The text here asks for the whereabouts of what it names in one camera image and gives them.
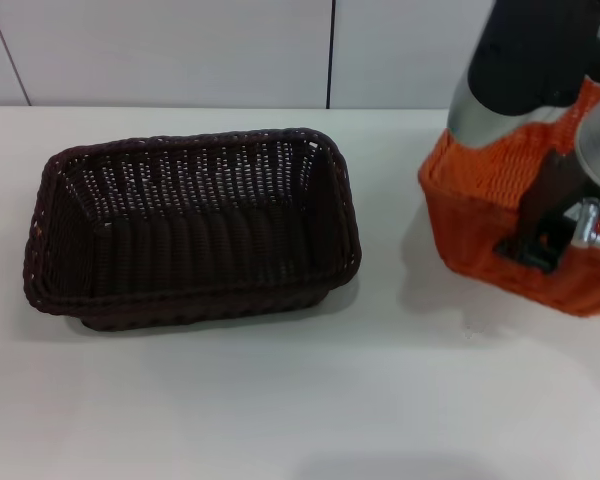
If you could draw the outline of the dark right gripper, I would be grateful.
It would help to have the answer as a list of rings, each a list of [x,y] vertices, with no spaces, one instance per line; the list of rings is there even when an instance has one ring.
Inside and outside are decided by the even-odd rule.
[[[551,274],[570,245],[575,222],[565,212],[579,198],[580,164],[575,152],[552,150],[520,201],[520,238],[506,238],[496,253],[523,267]]]

